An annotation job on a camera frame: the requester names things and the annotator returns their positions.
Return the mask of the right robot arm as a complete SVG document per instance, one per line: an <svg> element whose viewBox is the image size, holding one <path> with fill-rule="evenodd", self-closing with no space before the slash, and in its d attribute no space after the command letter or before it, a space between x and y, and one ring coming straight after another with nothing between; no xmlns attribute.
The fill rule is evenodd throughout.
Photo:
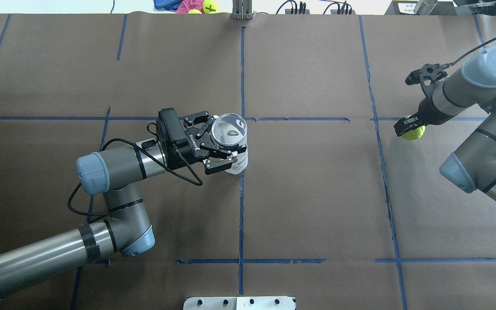
<svg viewBox="0 0 496 310"><path fill-rule="evenodd" d="M486 119L440 166L440 174L466 193L476 190L496 202L496 46L471 57L456 72L448 65L425 64L411 72L405 83L419 84L425 95L418 111L394 124L397 136L423 126L443 125L471 106Z"/></svg>

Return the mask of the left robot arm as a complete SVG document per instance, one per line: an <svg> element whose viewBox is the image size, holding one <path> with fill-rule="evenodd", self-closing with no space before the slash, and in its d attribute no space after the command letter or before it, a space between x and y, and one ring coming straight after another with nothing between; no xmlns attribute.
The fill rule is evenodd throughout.
<svg viewBox="0 0 496 310"><path fill-rule="evenodd" d="M78 157L102 139L149 139L147 121L0 120L0 254L76 228L67 208ZM71 270L0 302L0 310L181 310L188 296L238 293L238 267L179 264L239 255L240 177L205 175L203 186L169 173L139 183L156 243L137 257L110 257Z"/></svg>

